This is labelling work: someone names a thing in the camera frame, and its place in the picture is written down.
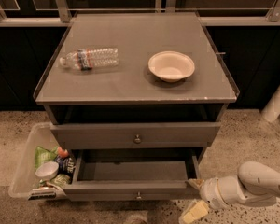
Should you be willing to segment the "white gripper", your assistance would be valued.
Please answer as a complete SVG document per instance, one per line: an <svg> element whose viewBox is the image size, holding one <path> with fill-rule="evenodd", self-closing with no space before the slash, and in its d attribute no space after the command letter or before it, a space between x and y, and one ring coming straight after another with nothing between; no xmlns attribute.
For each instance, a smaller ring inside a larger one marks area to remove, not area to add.
<svg viewBox="0 0 280 224"><path fill-rule="evenodd" d="M218 210L238 203L239 180L236 175L221 178L189 179L188 183L200 191L203 200L193 200L179 218L179 224L192 224L209 213L209 206Z"/></svg>

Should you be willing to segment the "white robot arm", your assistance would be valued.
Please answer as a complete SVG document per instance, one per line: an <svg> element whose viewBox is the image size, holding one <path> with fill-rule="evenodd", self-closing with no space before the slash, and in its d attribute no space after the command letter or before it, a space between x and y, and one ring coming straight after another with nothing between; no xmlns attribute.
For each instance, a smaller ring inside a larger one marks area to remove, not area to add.
<svg viewBox="0 0 280 224"><path fill-rule="evenodd" d="M199 191L200 200L189 204L179 217L179 224L192 224L205 217L210 209L223 209L236 203L268 206L280 198L280 173L256 161L242 163L235 175L190 179L188 183Z"/></svg>

